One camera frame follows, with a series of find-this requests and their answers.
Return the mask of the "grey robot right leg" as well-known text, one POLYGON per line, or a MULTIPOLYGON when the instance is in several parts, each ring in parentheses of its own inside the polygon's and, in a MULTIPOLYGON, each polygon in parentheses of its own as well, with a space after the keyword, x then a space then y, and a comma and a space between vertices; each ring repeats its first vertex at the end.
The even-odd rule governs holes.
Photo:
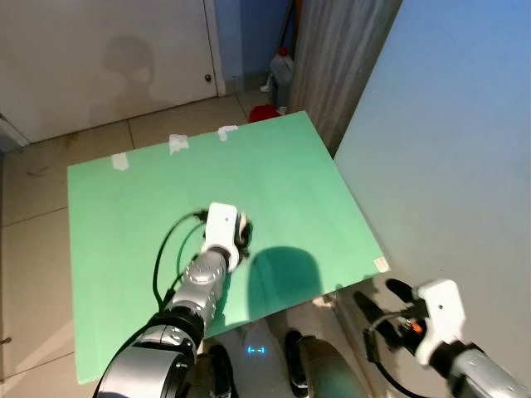
POLYGON ((292 329, 285 335, 285 356, 297 398, 368 398, 356 372, 330 342, 292 329))

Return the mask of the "red dustpan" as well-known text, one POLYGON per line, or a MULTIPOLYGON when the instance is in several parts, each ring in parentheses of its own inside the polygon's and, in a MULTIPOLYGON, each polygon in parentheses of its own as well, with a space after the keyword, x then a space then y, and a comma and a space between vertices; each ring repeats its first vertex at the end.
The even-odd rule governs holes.
POLYGON ((253 107, 253 109, 247 113, 247 123, 255 123, 281 116, 285 116, 285 111, 283 109, 278 109, 278 107, 273 104, 261 104, 253 107))

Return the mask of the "grey robot torso blue light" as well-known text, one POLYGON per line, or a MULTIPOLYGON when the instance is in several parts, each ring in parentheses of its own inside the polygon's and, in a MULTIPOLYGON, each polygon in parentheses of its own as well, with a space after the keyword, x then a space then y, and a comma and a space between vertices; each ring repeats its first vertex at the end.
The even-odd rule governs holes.
POLYGON ((295 398, 287 362, 277 336, 259 321, 210 337, 204 342, 191 376, 188 398, 215 398, 215 368, 209 349, 220 346, 231 362, 238 398, 295 398))

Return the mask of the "grey jug with red cap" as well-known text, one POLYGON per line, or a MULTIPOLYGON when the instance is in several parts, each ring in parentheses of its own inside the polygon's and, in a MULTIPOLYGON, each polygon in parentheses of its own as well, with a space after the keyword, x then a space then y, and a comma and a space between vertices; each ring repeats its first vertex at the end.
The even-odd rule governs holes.
POLYGON ((270 60, 268 91, 270 102, 278 109, 278 113, 287 114, 290 107, 290 90, 295 61, 289 56, 288 48, 281 46, 270 60))

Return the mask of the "grey striped curtain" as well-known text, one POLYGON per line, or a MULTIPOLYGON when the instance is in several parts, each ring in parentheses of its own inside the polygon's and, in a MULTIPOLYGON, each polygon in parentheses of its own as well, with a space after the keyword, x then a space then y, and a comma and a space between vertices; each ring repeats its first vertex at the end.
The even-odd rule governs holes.
POLYGON ((307 111, 335 155, 402 0, 299 0, 291 111, 307 111))

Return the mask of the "white door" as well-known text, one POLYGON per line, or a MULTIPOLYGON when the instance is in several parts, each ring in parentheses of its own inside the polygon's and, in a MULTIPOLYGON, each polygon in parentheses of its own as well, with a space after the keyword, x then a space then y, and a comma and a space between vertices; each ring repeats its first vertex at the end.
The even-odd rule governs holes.
POLYGON ((0 132, 20 147, 217 84, 207 0, 0 0, 0 132))

